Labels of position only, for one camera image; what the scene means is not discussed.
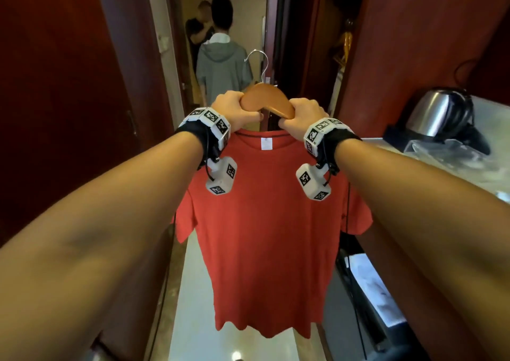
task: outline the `stainless steel kettle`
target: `stainless steel kettle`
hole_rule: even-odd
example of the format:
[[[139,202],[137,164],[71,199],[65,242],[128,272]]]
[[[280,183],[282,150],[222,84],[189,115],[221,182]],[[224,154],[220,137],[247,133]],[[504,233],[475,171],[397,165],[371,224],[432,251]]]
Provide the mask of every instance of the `stainless steel kettle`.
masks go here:
[[[436,87],[418,100],[405,127],[417,138],[451,139],[473,119],[473,101],[462,89]]]

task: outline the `gray hoodie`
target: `gray hoodie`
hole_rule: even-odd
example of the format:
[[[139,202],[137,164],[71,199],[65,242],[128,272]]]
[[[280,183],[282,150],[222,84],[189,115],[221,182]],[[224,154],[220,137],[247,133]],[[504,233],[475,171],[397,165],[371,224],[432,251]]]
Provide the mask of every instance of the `gray hoodie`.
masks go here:
[[[229,90],[242,91],[253,80],[246,50],[233,41],[202,44],[198,52],[196,80],[206,86],[207,105]]]

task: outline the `marble floor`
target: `marble floor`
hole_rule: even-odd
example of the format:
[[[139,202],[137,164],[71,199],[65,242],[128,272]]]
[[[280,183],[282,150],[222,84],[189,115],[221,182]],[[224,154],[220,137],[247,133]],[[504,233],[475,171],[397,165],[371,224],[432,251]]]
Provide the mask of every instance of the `marble floor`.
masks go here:
[[[173,243],[163,311],[150,356],[159,308],[161,296],[145,361],[326,361],[315,324],[310,339],[292,329],[267,339],[250,327],[239,331],[232,323],[217,331],[211,280],[195,232],[184,244]]]

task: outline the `dark hair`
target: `dark hair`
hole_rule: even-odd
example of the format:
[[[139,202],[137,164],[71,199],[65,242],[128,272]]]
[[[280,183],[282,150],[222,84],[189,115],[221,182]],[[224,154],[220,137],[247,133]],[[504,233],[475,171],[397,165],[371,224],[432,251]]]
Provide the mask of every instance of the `dark hair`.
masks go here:
[[[233,19],[232,2],[230,0],[213,0],[211,11],[214,25],[220,29],[229,30]]]
[[[211,7],[211,3],[209,1],[203,0],[198,4],[199,9],[202,9],[206,6]]]

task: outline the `wrist tracker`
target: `wrist tracker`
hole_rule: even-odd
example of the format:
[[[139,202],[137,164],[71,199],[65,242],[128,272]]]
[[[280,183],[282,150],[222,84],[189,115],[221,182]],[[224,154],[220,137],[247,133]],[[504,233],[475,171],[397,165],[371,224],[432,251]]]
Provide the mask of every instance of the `wrist tracker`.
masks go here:
[[[194,134],[202,144],[203,157],[197,170],[206,167],[207,190],[216,196],[229,193],[237,172],[237,164],[230,157],[220,158],[231,134],[228,120],[211,107],[197,108],[184,118],[175,133],[182,131]]]
[[[323,118],[310,127],[304,135],[304,146],[316,159],[315,166],[301,165],[296,177],[308,198],[322,201],[331,194],[329,179],[336,176],[340,169],[335,162],[335,150],[345,139],[361,140],[354,132],[338,119]],[[329,171],[326,181],[324,175]]]

